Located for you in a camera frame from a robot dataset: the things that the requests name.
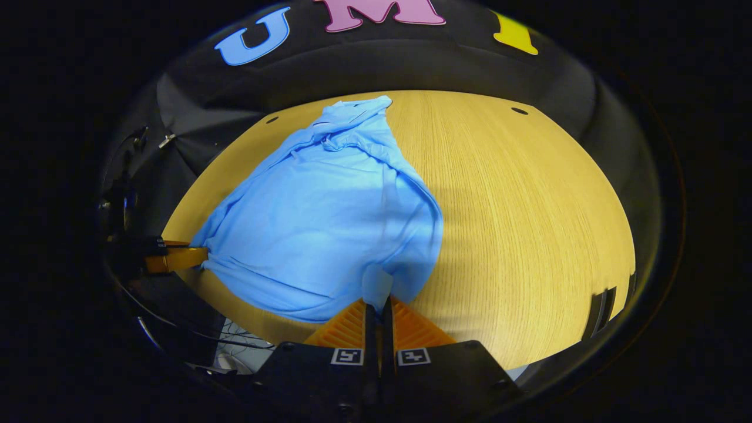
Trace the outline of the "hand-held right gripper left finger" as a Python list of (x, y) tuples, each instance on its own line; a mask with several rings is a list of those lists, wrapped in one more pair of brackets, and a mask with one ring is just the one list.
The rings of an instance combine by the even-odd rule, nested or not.
[(374, 308), (358, 300), (301, 343), (277, 346), (253, 378), (274, 422), (360, 422), (379, 400)]

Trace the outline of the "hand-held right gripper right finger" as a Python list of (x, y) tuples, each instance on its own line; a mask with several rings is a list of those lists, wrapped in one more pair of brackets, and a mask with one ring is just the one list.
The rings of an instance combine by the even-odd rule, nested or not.
[(523, 396), (480, 342), (454, 340), (396, 297), (383, 310), (382, 343), (389, 422), (480, 422)]

